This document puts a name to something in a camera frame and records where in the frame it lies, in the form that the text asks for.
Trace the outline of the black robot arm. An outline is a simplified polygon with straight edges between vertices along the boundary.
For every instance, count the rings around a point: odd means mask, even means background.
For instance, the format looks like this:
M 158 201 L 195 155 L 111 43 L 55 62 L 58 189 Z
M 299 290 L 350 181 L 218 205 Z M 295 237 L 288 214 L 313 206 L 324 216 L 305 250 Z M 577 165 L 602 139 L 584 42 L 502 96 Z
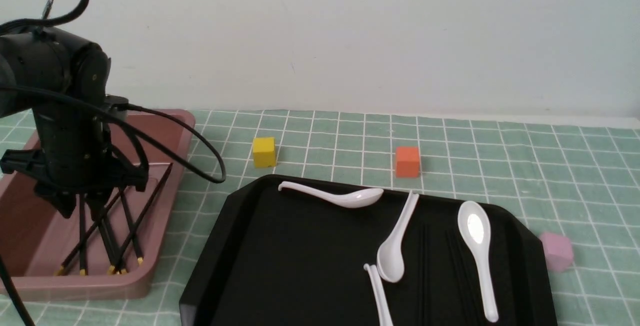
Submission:
M 128 130 L 128 99 L 107 95 L 111 60 L 98 44 L 58 28 L 1 37 L 1 116 L 31 110 L 39 148 L 3 153 L 3 174 L 35 181 L 64 218 L 77 197 L 104 206 L 115 189 L 143 192 L 149 161 Z

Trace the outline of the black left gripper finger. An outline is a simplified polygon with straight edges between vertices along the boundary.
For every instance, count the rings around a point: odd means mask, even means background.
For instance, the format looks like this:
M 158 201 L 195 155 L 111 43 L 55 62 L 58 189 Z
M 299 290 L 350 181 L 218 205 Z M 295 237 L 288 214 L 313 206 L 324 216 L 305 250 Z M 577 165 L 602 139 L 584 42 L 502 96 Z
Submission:
M 50 203 L 64 219 L 72 216 L 77 205 L 75 194 L 50 186 L 39 186 L 39 197 Z

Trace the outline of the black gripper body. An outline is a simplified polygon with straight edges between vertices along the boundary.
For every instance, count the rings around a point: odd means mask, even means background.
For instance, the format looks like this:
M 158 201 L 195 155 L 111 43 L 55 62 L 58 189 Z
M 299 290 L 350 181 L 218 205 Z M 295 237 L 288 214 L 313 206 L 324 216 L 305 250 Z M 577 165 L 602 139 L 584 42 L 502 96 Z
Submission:
M 130 186 L 146 189 L 149 162 L 133 135 L 129 139 L 142 159 L 138 166 L 112 144 L 108 123 L 100 116 L 59 101 L 45 102 L 32 111 L 39 147 L 5 151 L 3 174 L 25 174 L 36 181 L 36 193 L 51 201 Z

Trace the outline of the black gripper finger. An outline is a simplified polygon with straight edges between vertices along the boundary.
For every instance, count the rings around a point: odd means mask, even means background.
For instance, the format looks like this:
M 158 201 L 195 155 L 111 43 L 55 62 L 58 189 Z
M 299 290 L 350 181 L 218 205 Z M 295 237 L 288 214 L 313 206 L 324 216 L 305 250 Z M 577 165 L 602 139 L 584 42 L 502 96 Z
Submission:
M 97 222 L 111 198 L 111 192 L 89 192 L 85 195 L 85 203 L 89 208 L 91 220 Z

